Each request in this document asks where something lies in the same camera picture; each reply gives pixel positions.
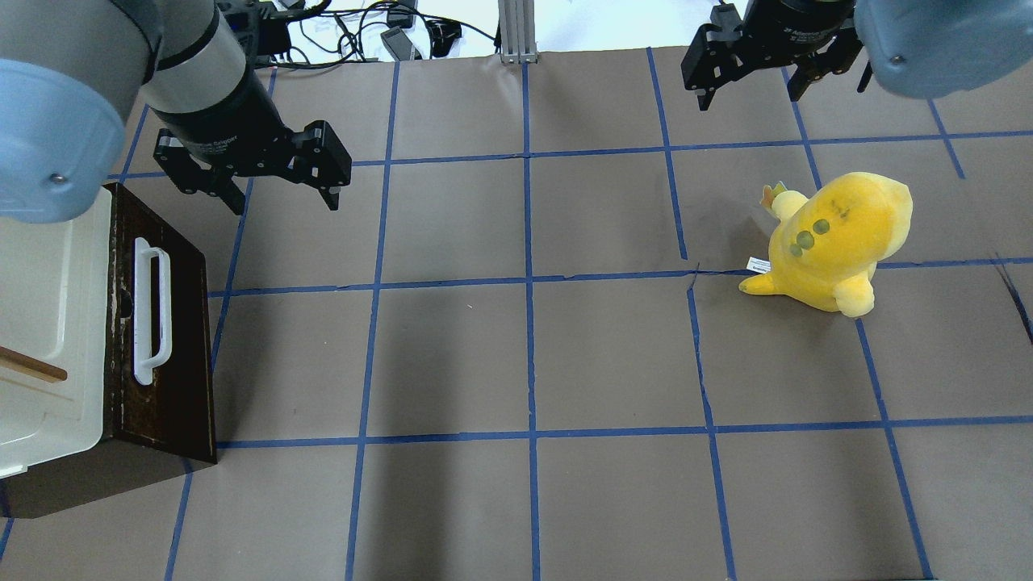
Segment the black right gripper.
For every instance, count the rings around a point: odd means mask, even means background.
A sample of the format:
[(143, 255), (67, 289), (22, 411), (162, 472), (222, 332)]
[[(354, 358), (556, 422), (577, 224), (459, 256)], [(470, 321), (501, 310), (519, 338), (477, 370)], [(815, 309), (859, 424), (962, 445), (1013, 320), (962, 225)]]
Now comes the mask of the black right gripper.
[(713, 7), (681, 62), (686, 90), (701, 111), (717, 89), (753, 71), (796, 66), (787, 81), (790, 102), (811, 85), (843, 74), (860, 52), (852, 2), (750, 2), (739, 14), (731, 2)]

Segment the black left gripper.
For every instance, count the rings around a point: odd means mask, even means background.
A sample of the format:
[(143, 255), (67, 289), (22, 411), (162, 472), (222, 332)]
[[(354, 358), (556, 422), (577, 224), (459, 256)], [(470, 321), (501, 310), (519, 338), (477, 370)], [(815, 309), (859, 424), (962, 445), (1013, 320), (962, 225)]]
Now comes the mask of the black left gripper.
[(236, 216), (243, 215), (246, 196), (234, 177), (280, 177), (317, 190), (336, 212), (340, 192), (351, 182), (352, 158), (326, 121), (313, 121), (300, 132), (285, 127), (262, 135), (224, 137), (191, 144), (169, 129), (160, 129), (156, 161), (182, 194), (220, 198)]

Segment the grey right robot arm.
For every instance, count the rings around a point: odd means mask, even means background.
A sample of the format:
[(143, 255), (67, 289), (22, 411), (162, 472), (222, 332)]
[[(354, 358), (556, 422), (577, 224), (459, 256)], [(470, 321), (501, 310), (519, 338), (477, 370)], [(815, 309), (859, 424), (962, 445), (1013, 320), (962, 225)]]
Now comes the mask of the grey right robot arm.
[(715, 5), (681, 62), (702, 111), (717, 90), (754, 71), (792, 66), (786, 91), (799, 102), (824, 77), (867, 63), (870, 82), (895, 95), (937, 99), (984, 87), (1028, 63), (1029, 1), (750, 1)]

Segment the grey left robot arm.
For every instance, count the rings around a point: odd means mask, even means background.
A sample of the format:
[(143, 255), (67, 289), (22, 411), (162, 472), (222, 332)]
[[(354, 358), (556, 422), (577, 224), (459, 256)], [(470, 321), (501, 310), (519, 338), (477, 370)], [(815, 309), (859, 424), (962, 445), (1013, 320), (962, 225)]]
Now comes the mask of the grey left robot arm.
[(137, 97), (165, 125), (153, 158), (182, 194), (245, 208), (236, 177), (317, 189), (328, 210), (352, 159), (328, 122), (282, 121), (255, 74), (287, 52), (288, 23), (319, 16), (270, 1), (4, 1), (1, 213), (29, 224), (90, 209)]

